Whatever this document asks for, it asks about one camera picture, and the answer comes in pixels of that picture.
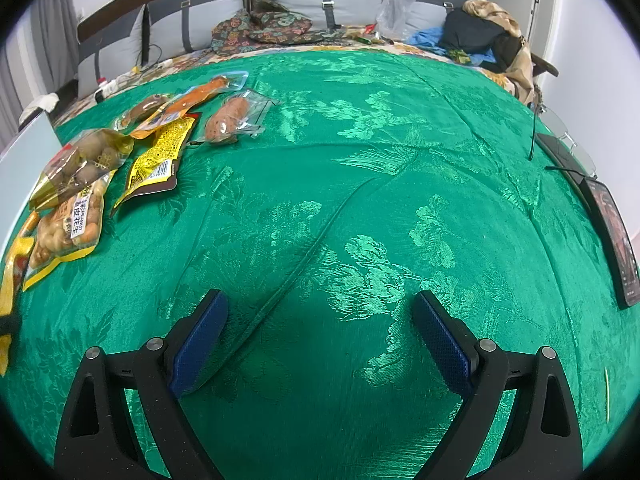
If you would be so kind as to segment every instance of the yellow snack package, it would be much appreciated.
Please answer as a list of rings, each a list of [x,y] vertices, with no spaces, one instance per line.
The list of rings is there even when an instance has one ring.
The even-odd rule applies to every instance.
[[[104,193],[114,173],[103,175],[40,219],[22,290],[60,263],[83,258],[95,249],[102,230]]]
[[[32,211],[6,253],[2,286],[0,286],[0,316],[10,316],[14,312],[15,300],[20,291],[29,254],[33,249],[34,238],[30,234],[38,225],[38,220],[40,215]],[[11,341],[10,333],[0,336],[0,376],[2,377],[9,365]]]
[[[199,117],[199,113],[186,114],[156,131],[153,147],[131,165],[125,190],[113,205],[111,216],[129,198],[166,191],[177,185],[175,173],[180,163],[180,154]]]

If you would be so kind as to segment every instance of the plastic bag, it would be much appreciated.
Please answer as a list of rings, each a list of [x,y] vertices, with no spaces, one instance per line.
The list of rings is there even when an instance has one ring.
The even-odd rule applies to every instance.
[[[182,148],[199,118],[199,113],[189,113],[156,132],[153,147],[146,150],[131,165],[125,190],[113,205],[111,216],[123,202],[134,196],[175,188]]]
[[[134,140],[115,130],[83,130],[47,163],[29,199],[29,208],[55,207],[123,165]]]
[[[382,0],[376,21],[378,32],[390,40],[405,40],[407,37],[406,17],[409,7],[416,0]]]
[[[48,276],[60,263],[95,249],[102,230],[104,193],[114,173],[103,175],[40,219],[22,290]]]
[[[144,121],[158,110],[161,105],[169,102],[171,94],[154,94],[140,101],[131,110],[124,112],[113,122],[114,130],[124,130],[130,124]]]
[[[208,83],[192,86],[158,108],[146,121],[130,133],[135,139],[145,139],[158,128],[183,117],[190,108],[211,99],[222,92],[241,90],[249,77],[248,72],[225,72],[218,74]]]
[[[269,108],[279,104],[280,101],[252,89],[231,95],[207,121],[204,136],[192,141],[191,144],[203,142],[231,144],[238,140],[238,134],[257,137],[264,131],[262,122]]]

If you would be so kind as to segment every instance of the screw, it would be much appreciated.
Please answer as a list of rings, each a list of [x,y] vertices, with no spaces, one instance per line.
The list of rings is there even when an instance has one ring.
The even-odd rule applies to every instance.
[[[497,348],[497,345],[491,339],[481,339],[480,348],[485,352],[493,352]]]
[[[164,341],[160,337],[152,337],[149,341],[146,342],[146,348],[148,350],[154,351],[162,348]]]
[[[544,357],[546,357],[547,359],[555,359],[556,358],[556,351],[551,348],[551,346],[543,346],[542,347],[542,355]]]
[[[99,346],[92,346],[84,353],[84,357],[86,357],[87,359],[95,359],[98,357],[98,355],[100,355]]]

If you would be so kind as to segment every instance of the snack package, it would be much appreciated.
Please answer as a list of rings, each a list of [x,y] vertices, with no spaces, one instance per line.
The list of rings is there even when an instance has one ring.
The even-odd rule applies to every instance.
[[[229,96],[214,113],[204,128],[204,137],[191,144],[211,142],[212,144],[230,144],[238,140],[238,134],[258,136],[264,131],[264,121],[269,108],[279,105],[276,101],[255,90],[247,89]]]
[[[84,130],[46,165],[29,199],[29,208],[55,207],[123,165],[134,139],[108,128]]]
[[[40,219],[22,290],[60,263],[83,258],[95,249],[102,230],[104,193],[114,173],[103,175]]]
[[[158,110],[163,104],[169,102],[171,94],[153,94],[140,101],[131,110],[124,112],[113,122],[113,129],[117,131],[124,130],[130,124],[144,121]]]
[[[222,93],[241,90],[249,77],[248,72],[225,72],[218,74],[208,83],[192,86],[162,105],[146,121],[130,133],[134,139],[144,139],[158,128],[183,117],[190,108]]]
[[[341,28],[344,31],[344,37],[348,40],[358,41],[363,44],[385,44],[375,34],[376,25],[367,25],[367,27],[345,25]]]
[[[111,216],[134,196],[167,191],[177,185],[180,155],[199,118],[200,114],[186,114],[156,131],[153,147],[131,165],[124,193],[113,205]]]
[[[15,299],[20,291],[22,277],[35,241],[30,234],[38,225],[38,220],[40,220],[40,215],[31,211],[6,253],[2,286],[0,286],[0,316],[8,316],[14,310]],[[10,333],[0,335],[0,376],[2,377],[4,377],[9,365],[11,341],[12,335]]]

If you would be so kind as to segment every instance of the gray curtain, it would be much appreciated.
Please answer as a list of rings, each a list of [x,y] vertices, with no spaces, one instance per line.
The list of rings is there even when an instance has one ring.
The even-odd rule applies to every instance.
[[[6,47],[0,48],[0,152],[18,131],[22,105],[9,70]]]
[[[55,92],[78,71],[78,20],[73,0],[34,0],[31,33],[47,92]]]

